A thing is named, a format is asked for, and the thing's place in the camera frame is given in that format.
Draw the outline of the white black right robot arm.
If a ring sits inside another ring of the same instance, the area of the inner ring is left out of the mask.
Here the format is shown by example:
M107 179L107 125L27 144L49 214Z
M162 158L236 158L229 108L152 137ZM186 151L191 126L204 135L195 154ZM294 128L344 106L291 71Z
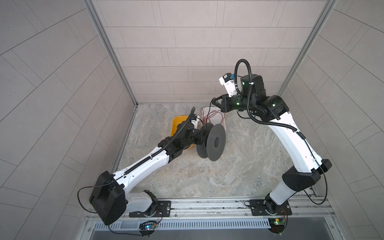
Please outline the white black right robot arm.
M267 125L280 139L294 163L265 197L266 212L276 215L282 212L283 205L295 193L315 185L332 167L332 163L328 159L323 160L313 150L305 135L298 129L284 100L276 95L266 95L262 76L253 74L241 77L241 93L236 90L235 77L231 73L220 77L219 82L225 87L227 94L221 97L221 103L216 106L223 113L232 110L246 111L254 122Z

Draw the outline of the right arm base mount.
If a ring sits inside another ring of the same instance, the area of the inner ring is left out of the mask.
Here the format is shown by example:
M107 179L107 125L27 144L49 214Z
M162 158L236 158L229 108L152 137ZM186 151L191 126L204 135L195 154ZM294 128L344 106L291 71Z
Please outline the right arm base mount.
M245 201L244 205L251 210L252 216L270 216L272 218L273 216L291 216L293 214L288 201L282 205L276 205L273 201L253 199Z

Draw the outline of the grey perforated cable spool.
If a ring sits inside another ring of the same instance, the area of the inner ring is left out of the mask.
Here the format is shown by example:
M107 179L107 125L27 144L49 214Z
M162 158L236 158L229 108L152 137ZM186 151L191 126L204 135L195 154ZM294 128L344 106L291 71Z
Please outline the grey perforated cable spool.
M217 161L223 154L226 145L226 131L223 125L207 123L204 125L202 144L196 144L200 158Z

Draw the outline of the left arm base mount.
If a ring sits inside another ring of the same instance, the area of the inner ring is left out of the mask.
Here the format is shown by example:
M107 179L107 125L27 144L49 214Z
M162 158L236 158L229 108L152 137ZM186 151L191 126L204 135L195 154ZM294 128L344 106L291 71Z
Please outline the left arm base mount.
M158 201L152 203L149 209L145 212L129 213L130 218L157 218L169 217L171 211L171 201Z

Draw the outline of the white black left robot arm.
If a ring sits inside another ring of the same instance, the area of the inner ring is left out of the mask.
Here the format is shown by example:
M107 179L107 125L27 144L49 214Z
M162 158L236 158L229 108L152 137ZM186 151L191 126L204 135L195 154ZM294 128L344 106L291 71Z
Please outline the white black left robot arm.
M113 174L105 171L99 175L89 202L106 226L126 213L138 212L146 216L156 213L156 196L148 190L132 193L132 189L152 172L179 157L191 145L196 146L202 159L215 162L222 156L226 145L225 127L205 123L197 129L198 121L195 108L192 108L187 119L178 124L175 134L163 139L145 157Z

